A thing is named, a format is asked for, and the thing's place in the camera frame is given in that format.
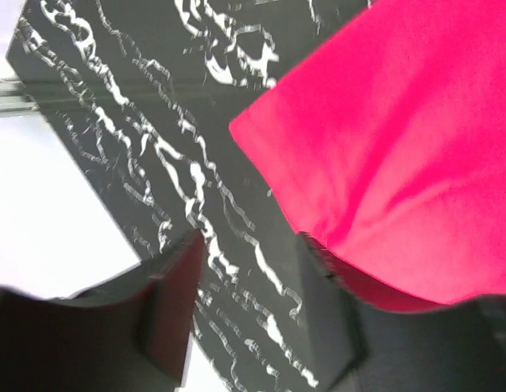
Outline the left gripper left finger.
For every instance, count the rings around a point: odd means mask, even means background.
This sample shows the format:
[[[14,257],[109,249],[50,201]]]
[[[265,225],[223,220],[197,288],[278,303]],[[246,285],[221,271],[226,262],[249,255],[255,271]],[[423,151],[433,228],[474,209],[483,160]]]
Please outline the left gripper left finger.
[[[173,391],[204,263],[196,230],[73,299],[0,286],[0,391]]]

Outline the pink t shirt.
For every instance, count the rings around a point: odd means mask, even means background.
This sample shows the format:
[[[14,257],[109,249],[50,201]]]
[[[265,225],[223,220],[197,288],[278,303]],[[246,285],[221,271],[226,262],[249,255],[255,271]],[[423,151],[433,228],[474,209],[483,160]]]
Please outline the pink t shirt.
[[[506,1],[378,1],[229,130],[360,299],[506,296]]]

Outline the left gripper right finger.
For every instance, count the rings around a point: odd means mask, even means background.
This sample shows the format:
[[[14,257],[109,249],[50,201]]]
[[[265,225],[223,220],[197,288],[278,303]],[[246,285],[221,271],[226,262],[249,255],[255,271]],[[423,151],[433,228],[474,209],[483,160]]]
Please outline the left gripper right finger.
[[[342,263],[307,234],[296,239],[307,334],[322,391],[506,391],[506,296],[412,313],[382,300],[397,291]]]

